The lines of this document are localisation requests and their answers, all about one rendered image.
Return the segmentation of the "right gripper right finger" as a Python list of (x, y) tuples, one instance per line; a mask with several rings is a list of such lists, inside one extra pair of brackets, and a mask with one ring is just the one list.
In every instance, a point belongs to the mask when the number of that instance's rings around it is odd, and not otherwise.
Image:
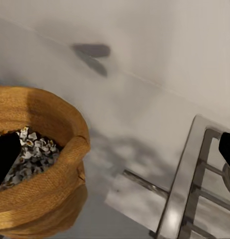
[(227, 164), (230, 166), (230, 134), (223, 133), (218, 144), (218, 151), (223, 155)]

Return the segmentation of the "popcorn bag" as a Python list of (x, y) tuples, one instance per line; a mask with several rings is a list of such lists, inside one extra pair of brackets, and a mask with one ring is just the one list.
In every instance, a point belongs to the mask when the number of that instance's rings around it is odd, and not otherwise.
[[(0, 190), (0, 230), (14, 228), (59, 207), (86, 178), (83, 157), (90, 151), (88, 126), (77, 108), (39, 88), (0, 87), (0, 136), (21, 134), (54, 141), (61, 154), (46, 171)], [(35, 143), (34, 140), (33, 142)], [(43, 164), (38, 160), (38, 167)]]

